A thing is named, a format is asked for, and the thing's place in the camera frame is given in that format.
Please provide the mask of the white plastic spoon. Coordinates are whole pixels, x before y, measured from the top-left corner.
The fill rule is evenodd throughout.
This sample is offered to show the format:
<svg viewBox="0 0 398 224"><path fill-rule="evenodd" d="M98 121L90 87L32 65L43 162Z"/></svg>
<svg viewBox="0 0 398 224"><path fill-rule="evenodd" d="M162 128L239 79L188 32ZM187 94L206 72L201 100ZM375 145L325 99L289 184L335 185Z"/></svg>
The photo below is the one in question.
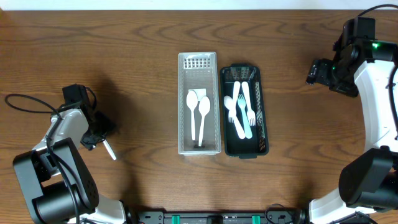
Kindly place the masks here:
<svg viewBox="0 0 398 224"><path fill-rule="evenodd" d="M204 96L199 104L199 112L201 114L201 125L199 131L199 138L198 138L198 147L202 146L203 142L203 135L204 135L204 126L205 126L205 117L210 111L210 99L207 96Z"/></svg>
<svg viewBox="0 0 398 224"><path fill-rule="evenodd" d="M192 140L194 141L196 138L195 108L197 107L198 104L197 94L194 91L190 90L188 92L186 98L186 104L191 112L191 135L192 135Z"/></svg>
<svg viewBox="0 0 398 224"><path fill-rule="evenodd" d="M106 139L103 140L103 144L105 149L107 150L107 152L109 153L109 155L111 156L112 160L116 160L116 155L112 149L112 147L110 146L110 144L108 143L108 141Z"/></svg>

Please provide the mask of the white plastic fork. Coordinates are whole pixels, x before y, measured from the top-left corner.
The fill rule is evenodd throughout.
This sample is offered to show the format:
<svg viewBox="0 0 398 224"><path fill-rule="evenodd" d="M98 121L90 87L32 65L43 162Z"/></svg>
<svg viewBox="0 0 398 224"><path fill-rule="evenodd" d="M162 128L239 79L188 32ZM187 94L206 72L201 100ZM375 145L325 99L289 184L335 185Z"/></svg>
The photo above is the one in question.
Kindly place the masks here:
<svg viewBox="0 0 398 224"><path fill-rule="evenodd" d="M246 106L247 106L247 117L248 117L248 121L249 124L251 126L255 126L256 125L256 115L255 112L252 109L251 106L251 97L250 97L250 92L249 92L249 83L248 82L242 82L241 87L243 89L243 94L246 100Z"/></svg>

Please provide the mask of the pale green plastic fork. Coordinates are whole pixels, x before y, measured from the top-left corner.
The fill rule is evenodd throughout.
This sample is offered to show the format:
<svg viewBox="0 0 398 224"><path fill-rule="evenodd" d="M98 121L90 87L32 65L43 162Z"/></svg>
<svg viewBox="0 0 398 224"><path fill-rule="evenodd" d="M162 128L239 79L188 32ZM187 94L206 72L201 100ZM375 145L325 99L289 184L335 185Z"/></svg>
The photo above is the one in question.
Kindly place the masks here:
<svg viewBox="0 0 398 224"><path fill-rule="evenodd" d="M243 126L244 126L244 133L247 139L251 139L252 138L252 131L251 131L251 127L248 121L248 117L246 114L246 101L244 99L244 96L242 94L238 95L238 106L241 110L241 114L242 114L242 118L243 118Z"/></svg>

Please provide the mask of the pale pink plastic fork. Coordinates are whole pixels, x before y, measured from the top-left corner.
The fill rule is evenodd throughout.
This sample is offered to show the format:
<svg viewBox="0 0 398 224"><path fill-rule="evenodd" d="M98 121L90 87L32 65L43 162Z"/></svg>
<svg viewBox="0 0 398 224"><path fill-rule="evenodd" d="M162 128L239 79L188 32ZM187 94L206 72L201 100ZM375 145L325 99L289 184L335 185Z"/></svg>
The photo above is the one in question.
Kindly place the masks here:
<svg viewBox="0 0 398 224"><path fill-rule="evenodd" d="M240 91L241 83L239 81L235 81L233 85L233 97L232 97L232 102L229 104L230 109L229 109L229 122L232 123L234 120L234 117L236 116L236 103Z"/></svg>

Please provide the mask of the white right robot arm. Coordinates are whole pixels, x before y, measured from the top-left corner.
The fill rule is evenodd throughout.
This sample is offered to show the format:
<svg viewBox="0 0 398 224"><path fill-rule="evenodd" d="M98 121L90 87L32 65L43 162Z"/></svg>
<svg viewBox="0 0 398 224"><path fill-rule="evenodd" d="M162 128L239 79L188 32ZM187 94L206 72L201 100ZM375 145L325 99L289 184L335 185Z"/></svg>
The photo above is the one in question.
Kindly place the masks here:
<svg viewBox="0 0 398 224"><path fill-rule="evenodd" d="M307 83L361 99L365 148L338 188L309 204L310 223L343 223L397 209L397 44L339 40L333 60L316 60Z"/></svg>

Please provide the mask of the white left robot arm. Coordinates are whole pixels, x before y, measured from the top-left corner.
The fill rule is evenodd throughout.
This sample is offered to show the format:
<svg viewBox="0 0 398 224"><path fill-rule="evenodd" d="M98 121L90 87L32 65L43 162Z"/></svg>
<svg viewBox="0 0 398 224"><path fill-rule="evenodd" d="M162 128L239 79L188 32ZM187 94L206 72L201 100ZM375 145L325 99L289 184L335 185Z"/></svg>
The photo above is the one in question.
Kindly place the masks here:
<svg viewBox="0 0 398 224"><path fill-rule="evenodd" d="M133 223L120 200L99 194L78 152L89 124L81 109L55 114L41 142L16 156L16 173L34 223Z"/></svg>

